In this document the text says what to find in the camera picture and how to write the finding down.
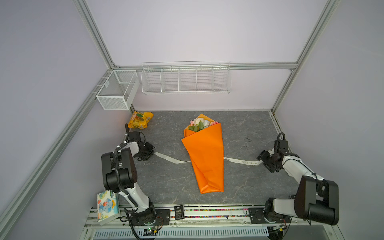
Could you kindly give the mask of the white fake rose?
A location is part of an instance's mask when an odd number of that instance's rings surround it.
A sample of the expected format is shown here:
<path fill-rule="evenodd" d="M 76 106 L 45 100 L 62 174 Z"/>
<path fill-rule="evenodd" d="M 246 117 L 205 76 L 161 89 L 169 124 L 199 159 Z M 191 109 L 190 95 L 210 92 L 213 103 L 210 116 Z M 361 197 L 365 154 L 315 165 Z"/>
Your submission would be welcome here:
<path fill-rule="evenodd" d="M 198 126 L 189 126 L 188 129 L 193 132 L 199 132 L 205 128 L 208 128 L 210 126 L 210 121 L 205 120 L 204 122 L 200 122 Z"/>

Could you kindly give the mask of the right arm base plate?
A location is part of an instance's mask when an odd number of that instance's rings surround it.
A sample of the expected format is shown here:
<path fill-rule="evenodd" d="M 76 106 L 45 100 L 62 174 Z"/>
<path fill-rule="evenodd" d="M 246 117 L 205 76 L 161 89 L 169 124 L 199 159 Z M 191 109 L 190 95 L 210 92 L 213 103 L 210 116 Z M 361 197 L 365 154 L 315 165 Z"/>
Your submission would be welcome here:
<path fill-rule="evenodd" d="M 289 216 L 265 215 L 265 207 L 252 207 L 246 210 L 252 224 L 289 224 L 292 220 Z"/>

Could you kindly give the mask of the cream printed ribbon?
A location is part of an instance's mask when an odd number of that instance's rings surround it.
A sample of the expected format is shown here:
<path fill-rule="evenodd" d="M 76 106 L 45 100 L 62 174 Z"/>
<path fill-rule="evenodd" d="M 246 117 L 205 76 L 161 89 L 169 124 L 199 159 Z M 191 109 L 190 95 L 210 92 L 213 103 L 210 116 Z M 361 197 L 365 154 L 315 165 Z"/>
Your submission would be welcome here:
<path fill-rule="evenodd" d="M 164 154 L 161 154 L 158 152 L 155 152 L 155 155 L 162 158 L 163 160 L 166 160 L 166 161 L 171 162 L 173 164 L 183 164 L 183 163 L 190 163 L 191 162 L 191 161 L 180 161 L 180 160 L 177 160 L 175 158 L 169 157 L 167 155 L 164 155 Z M 259 166 L 263 163 L 262 161 L 246 161 L 246 160 L 239 160 L 239 159 L 233 159 L 233 158 L 227 158 L 227 157 L 224 157 L 224 160 L 227 160 L 231 163 L 247 165 L 247 166 Z"/>

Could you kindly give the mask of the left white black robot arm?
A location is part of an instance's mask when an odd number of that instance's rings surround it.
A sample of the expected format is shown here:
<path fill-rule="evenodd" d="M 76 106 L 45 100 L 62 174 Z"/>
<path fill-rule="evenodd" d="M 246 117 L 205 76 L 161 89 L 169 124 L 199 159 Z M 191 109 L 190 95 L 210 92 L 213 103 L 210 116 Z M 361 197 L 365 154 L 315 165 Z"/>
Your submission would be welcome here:
<path fill-rule="evenodd" d="M 137 142 L 124 141 L 114 151 L 101 156 L 103 184 L 106 190 L 120 195 L 130 205 L 124 211 L 134 217 L 154 217 L 156 211 L 150 198 L 138 185 L 134 155 L 139 152 Z"/>

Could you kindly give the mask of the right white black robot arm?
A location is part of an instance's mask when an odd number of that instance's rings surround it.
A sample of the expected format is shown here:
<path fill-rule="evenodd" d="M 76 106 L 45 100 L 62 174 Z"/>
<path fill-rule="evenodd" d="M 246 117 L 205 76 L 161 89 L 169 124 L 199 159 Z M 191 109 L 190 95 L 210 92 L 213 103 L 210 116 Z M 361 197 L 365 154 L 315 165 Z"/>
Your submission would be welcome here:
<path fill-rule="evenodd" d="M 267 222 L 293 217 L 331 226 L 338 224 L 339 186 L 334 181 L 319 176 L 293 153 L 262 151 L 257 159 L 270 172 L 284 170 L 299 183 L 294 199 L 269 198 L 266 201 L 263 215 Z"/>

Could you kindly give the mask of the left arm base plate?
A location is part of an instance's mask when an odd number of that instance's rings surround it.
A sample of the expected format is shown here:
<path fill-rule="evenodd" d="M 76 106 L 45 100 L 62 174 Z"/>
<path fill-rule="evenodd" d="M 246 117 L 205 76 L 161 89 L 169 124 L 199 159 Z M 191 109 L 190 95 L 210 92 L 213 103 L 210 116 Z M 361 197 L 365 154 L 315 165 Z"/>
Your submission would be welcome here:
<path fill-rule="evenodd" d="M 169 209 L 148 210 L 131 214 L 129 219 L 133 226 L 168 226 L 171 220 L 171 211 Z"/>

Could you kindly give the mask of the orange wrapping paper sheet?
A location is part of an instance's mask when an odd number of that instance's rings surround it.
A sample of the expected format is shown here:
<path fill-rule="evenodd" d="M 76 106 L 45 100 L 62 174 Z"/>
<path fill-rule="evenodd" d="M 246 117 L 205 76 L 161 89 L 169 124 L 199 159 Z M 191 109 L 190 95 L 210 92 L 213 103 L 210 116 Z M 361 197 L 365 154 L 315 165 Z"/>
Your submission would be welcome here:
<path fill-rule="evenodd" d="M 214 122 L 201 114 L 203 118 Z M 186 148 L 201 194 L 224 191 L 224 142 L 220 123 L 209 126 L 199 132 L 184 129 L 182 143 Z"/>

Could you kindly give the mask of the cream fake rose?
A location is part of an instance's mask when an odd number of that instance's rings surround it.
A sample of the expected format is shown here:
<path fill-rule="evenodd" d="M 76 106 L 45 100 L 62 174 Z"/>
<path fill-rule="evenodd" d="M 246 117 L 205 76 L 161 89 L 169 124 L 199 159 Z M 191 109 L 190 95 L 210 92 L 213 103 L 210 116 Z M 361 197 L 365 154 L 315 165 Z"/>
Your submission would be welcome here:
<path fill-rule="evenodd" d="M 193 120 L 193 123 L 195 126 L 198 126 L 200 122 L 204 122 L 205 120 L 203 118 L 196 118 Z"/>

